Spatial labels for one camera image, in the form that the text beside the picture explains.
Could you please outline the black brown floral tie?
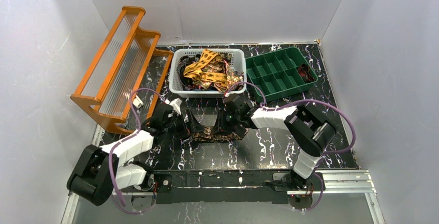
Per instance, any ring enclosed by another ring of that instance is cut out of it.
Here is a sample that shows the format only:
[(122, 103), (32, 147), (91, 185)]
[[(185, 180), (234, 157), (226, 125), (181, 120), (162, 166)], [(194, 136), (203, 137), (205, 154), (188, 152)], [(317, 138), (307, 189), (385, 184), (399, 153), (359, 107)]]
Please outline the black brown floral tie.
[(196, 142), (226, 142), (242, 140), (249, 129), (237, 126), (234, 130), (217, 130), (214, 126), (203, 126), (203, 131), (193, 132), (191, 137)]

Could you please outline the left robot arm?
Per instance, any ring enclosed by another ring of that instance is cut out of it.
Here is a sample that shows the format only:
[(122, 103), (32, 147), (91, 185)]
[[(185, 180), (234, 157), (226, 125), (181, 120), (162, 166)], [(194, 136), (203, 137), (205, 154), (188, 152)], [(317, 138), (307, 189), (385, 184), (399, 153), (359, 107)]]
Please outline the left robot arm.
[(150, 151), (166, 134), (186, 139), (204, 130), (191, 110), (182, 113), (174, 103), (161, 103), (132, 134), (108, 145), (86, 146), (66, 187), (96, 206), (114, 193), (120, 196), (124, 188), (151, 190), (156, 186), (153, 168), (130, 160)]

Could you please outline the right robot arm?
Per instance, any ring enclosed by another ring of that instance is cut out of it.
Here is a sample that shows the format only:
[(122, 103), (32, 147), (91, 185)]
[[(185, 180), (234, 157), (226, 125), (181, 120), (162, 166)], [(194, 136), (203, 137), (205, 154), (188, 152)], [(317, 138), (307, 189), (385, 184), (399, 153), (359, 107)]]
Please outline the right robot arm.
[(264, 182), (274, 189), (303, 189), (315, 172), (318, 162), (337, 133), (336, 126), (323, 115), (313, 101), (305, 99), (290, 106), (268, 108), (251, 107), (238, 95), (224, 100), (225, 108), (219, 111), (211, 129), (214, 137), (237, 135), (242, 137), (249, 129), (277, 128), (287, 130), (300, 150), (289, 175)]

